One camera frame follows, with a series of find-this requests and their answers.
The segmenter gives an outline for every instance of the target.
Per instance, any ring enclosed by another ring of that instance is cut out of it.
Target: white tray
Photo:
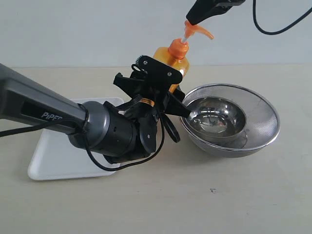
[[[115,106],[123,104],[118,97],[75,99],[75,102],[109,101]],[[109,164],[103,155],[93,153],[105,167],[118,167]],[[33,158],[28,167],[28,176],[33,180],[69,179],[82,177],[109,176],[114,172],[103,171],[88,157],[83,149],[74,147],[66,134],[43,130]]]

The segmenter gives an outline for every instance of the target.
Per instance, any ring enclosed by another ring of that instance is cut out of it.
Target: mesh colander
[[[244,134],[227,144],[217,145],[198,137],[186,118],[181,117],[183,127],[191,140],[202,150],[217,156],[242,157],[253,154],[272,143],[278,136],[280,120],[276,109],[261,95],[244,87],[231,84],[209,84],[190,91],[183,104],[204,97],[220,97],[236,103],[246,115]]]

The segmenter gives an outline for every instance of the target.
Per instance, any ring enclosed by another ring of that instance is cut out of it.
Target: pump dispenser
[[[155,59],[180,71],[183,77],[190,68],[190,64],[185,57],[189,50],[187,39],[194,33],[202,33],[210,39],[214,39],[213,35],[203,27],[191,25],[188,20],[184,24],[184,37],[173,40],[169,47],[159,47],[154,54]],[[177,87],[178,84],[173,84],[169,91],[173,93]]]

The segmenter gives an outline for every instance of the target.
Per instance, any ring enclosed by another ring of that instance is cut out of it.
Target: table surface
[[[265,96],[281,119],[278,139],[244,158],[209,157],[173,117],[150,162],[112,176],[35,182],[27,167],[40,132],[0,139],[0,232],[4,234],[309,233],[312,221],[312,64],[191,67],[184,91],[241,85]],[[126,95],[112,82],[129,68],[16,69],[67,98]],[[0,120],[0,130],[22,124]]]

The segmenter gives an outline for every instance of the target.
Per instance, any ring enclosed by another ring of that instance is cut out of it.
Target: stainless steel bowl
[[[242,134],[246,125],[244,111],[235,103],[221,97],[201,97],[192,101],[186,119],[188,127],[203,140],[227,143]]]
[[[259,151],[277,138],[280,130],[277,111],[256,92],[231,84],[209,84],[190,91],[183,104],[190,107],[193,113],[198,108],[191,104],[207,97],[219,97],[235,103],[245,113],[246,124],[232,141],[212,143],[199,136],[187,118],[180,118],[191,140],[202,150],[214,156],[243,157]]]

